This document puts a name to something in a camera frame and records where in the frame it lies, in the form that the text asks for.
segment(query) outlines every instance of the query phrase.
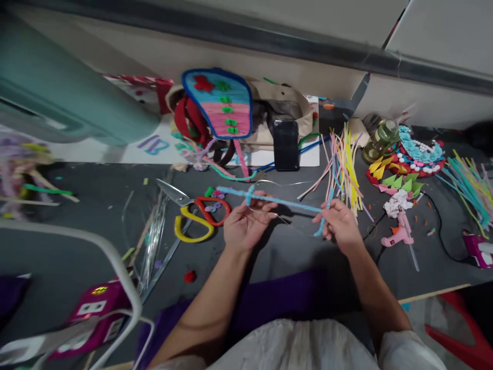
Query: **hand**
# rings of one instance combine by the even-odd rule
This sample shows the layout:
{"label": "hand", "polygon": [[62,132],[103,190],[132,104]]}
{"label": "hand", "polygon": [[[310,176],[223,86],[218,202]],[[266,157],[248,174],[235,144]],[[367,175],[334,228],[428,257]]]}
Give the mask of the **hand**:
{"label": "hand", "polygon": [[[264,191],[254,194],[272,197]],[[233,247],[241,251],[250,251],[260,240],[269,222],[277,215],[270,212],[277,207],[277,203],[252,199],[250,207],[246,200],[235,207],[224,222],[224,241],[226,247]]]}
{"label": "hand", "polygon": [[363,248],[363,239],[359,233],[354,213],[346,207],[339,199],[333,199],[330,202],[330,208],[326,209],[327,202],[321,205],[324,210],[313,218],[314,223],[320,222],[325,218],[324,229],[322,234],[326,239],[335,236],[339,249],[346,256],[354,249]]}

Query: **white wall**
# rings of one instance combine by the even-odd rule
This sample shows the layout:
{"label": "white wall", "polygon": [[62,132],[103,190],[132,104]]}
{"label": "white wall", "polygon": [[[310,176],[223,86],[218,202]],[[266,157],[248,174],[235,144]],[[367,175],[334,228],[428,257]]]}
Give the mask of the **white wall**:
{"label": "white wall", "polygon": [[350,99],[364,72],[224,46],[44,9],[14,14],[99,72],[180,81],[187,69],[221,67],[285,82],[304,94]]}
{"label": "white wall", "polygon": [[411,0],[386,49],[493,75],[492,14],[492,1]]}
{"label": "white wall", "polygon": [[[156,5],[169,0],[144,0]],[[188,0],[266,22],[382,47],[408,0]]]}
{"label": "white wall", "polygon": [[396,118],[413,103],[415,114],[408,123],[417,126],[461,130],[493,119],[493,97],[380,75],[371,76],[355,116],[363,118],[375,112]]}

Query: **black phone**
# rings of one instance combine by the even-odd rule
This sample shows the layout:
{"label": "black phone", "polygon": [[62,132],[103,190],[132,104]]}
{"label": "black phone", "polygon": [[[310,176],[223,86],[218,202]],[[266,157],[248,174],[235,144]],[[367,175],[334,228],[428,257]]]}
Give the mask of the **black phone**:
{"label": "black phone", "polygon": [[277,171],[298,171],[298,123],[275,120],[272,125],[274,138],[274,167]]}

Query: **red scissors handle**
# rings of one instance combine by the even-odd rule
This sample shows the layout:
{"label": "red scissors handle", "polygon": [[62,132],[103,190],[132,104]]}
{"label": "red scissors handle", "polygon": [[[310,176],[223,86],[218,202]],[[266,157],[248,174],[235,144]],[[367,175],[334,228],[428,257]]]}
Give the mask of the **red scissors handle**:
{"label": "red scissors handle", "polygon": [[[210,202],[215,202],[215,203],[218,203],[218,202],[221,203],[223,205],[223,207],[226,209],[226,216],[221,221],[216,222],[216,220],[214,220],[214,218],[212,217],[212,215],[205,210],[205,204],[204,204],[205,201],[210,201]],[[224,199],[208,198],[208,197],[197,197],[197,199],[195,199],[194,203],[200,208],[200,211],[204,215],[204,218],[207,220],[207,222],[209,224],[211,224],[212,226],[215,226],[215,227],[222,226],[224,224],[224,221],[226,220],[226,218],[231,213],[231,206]]]}

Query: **gray tabletop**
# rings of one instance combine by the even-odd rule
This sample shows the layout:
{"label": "gray tabletop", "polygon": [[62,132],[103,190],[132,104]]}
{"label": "gray tabletop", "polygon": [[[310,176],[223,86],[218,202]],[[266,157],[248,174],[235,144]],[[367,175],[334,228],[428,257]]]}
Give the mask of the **gray tabletop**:
{"label": "gray tabletop", "polygon": [[[435,133],[423,131],[424,138]],[[485,161],[479,151],[457,143],[451,139],[445,145],[448,155],[451,148]],[[358,152],[355,164],[357,178],[364,202],[371,204],[370,213],[375,221],[383,214],[384,202],[389,199],[372,186],[365,176],[367,165]],[[269,172],[266,179],[275,184],[259,184],[260,190],[274,194],[278,198],[296,201],[296,197],[310,186],[309,183],[289,186],[299,181],[313,182],[325,168],[325,155],[320,154],[320,166],[301,168],[296,173]],[[157,187],[154,179],[163,178],[165,165],[122,165],[122,164],[64,164],[51,168],[46,176],[57,187],[76,192],[80,203],[62,199],[60,207],[45,207],[35,215],[40,221],[53,225],[73,227],[99,234],[110,240],[123,255],[130,246],[135,246],[149,215],[152,199]],[[241,175],[241,169],[233,170]],[[149,184],[144,185],[145,178]],[[438,179],[431,177],[422,180],[423,191],[429,194],[439,208],[443,220],[442,238],[449,253],[457,258],[465,257],[466,251],[461,239],[461,229],[475,230],[474,221],[460,198],[446,188]],[[190,197],[203,195],[211,186],[232,186],[237,189],[248,188],[245,183],[232,183],[220,178],[215,172],[187,173],[175,172],[173,185]],[[315,193],[309,193],[303,203],[318,207],[324,200],[327,183]],[[125,225],[122,224],[122,211],[131,191],[134,192],[125,212]],[[241,198],[226,196],[232,207],[240,204]],[[379,268],[398,299],[429,293],[461,284],[480,284],[493,280],[493,271],[480,270],[474,266],[452,261],[442,249],[437,234],[427,236],[433,227],[438,229],[438,217],[434,208],[423,198],[420,203],[407,212],[413,227],[414,250],[420,266],[416,272],[409,248],[402,243],[389,248],[382,255]],[[334,287],[334,302],[340,309],[354,309],[357,306],[356,292],[348,263],[331,242],[308,236],[316,229],[311,223],[313,214],[301,214],[297,210],[286,217],[288,226],[280,221],[269,230],[262,241],[261,248],[254,254],[246,279],[260,282],[287,276],[313,267],[325,266],[328,278]],[[179,214],[177,205],[170,202],[163,233],[163,243],[158,259],[163,259],[167,249],[176,237],[173,232],[174,218]],[[359,212],[359,230],[363,236],[372,222],[364,212]],[[365,240],[371,255],[376,258],[381,249],[380,239],[390,235],[390,227],[395,227],[395,219],[384,219],[379,223],[376,236]],[[195,223],[189,229],[191,236],[203,234],[202,226]],[[2,240],[2,274],[33,273],[30,287],[23,305],[7,327],[0,333],[0,345],[6,342],[49,330],[62,324],[76,305],[81,293],[90,286],[111,280],[114,273],[102,252],[95,246],[81,240],[61,236],[37,235],[14,231],[0,231]],[[154,318],[160,309],[176,303],[180,299],[192,298],[198,293],[214,267],[224,242],[222,228],[217,234],[199,244],[182,243],[175,253],[169,267],[164,272],[152,295],[144,307],[144,315]],[[197,273],[193,284],[186,284],[183,275],[190,269]],[[117,349],[108,364],[130,361],[134,358],[137,330]],[[70,358],[51,362],[47,368],[81,368],[84,358]]]}

